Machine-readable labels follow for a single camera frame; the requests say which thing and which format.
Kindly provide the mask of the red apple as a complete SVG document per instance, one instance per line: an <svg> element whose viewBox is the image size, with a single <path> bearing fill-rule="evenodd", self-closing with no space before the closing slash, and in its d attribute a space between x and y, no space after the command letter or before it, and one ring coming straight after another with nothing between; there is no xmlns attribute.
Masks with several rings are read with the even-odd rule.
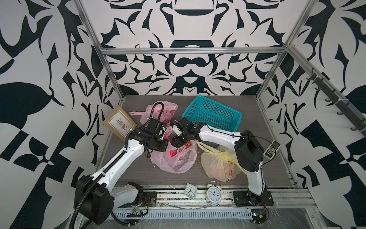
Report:
<svg viewBox="0 0 366 229"><path fill-rule="evenodd" d="M177 149L175 150L170 150L170 157L175 157L177 155Z"/></svg>

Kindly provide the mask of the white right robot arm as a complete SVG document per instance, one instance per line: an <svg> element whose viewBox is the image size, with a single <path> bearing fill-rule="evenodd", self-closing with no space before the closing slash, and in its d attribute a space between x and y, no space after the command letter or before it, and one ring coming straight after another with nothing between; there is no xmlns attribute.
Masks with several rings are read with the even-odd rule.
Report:
<svg viewBox="0 0 366 229"><path fill-rule="evenodd" d="M266 189L262 170L264 149L252 132L225 131L202 122L194 124L185 117L171 121L171 127L176 133L172 142L177 146L191 140L200 140L233 150L238 164L247 172L249 192L257 196L263 194Z"/></svg>

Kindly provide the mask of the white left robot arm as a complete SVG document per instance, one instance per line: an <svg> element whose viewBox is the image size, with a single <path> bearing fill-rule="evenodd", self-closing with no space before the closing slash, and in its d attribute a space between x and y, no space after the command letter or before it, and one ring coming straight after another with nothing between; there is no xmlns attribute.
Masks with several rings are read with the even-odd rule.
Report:
<svg viewBox="0 0 366 229"><path fill-rule="evenodd" d="M82 176L76 183L74 213L69 227L75 226L78 214L88 218L88 224L102 224L114 209L138 200L143 191L139 185L129 183L114 189L127 168L144 152L164 152L169 140L164 138L166 122L150 118L146 124L131 131L123 148L100 170L90 176Z"/></svg>

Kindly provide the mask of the pink plastic bag front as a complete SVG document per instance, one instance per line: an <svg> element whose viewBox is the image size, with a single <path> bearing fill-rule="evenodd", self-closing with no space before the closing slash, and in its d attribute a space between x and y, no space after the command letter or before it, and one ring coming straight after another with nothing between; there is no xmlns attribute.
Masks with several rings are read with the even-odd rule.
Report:
<svg viewBox="0 0 366 229"><path fill-rule="evenodd" d="M171 144L171 137L175 136L175 132L171 127L165 132L165 139L169 140L168 147L165 152L153 151L150 160L161 170L182 174L186 173L194 165L197 159L197 140L191 140L180 148L176 148ZM170 157L170 150L177 149L177 155Z"/></svg>

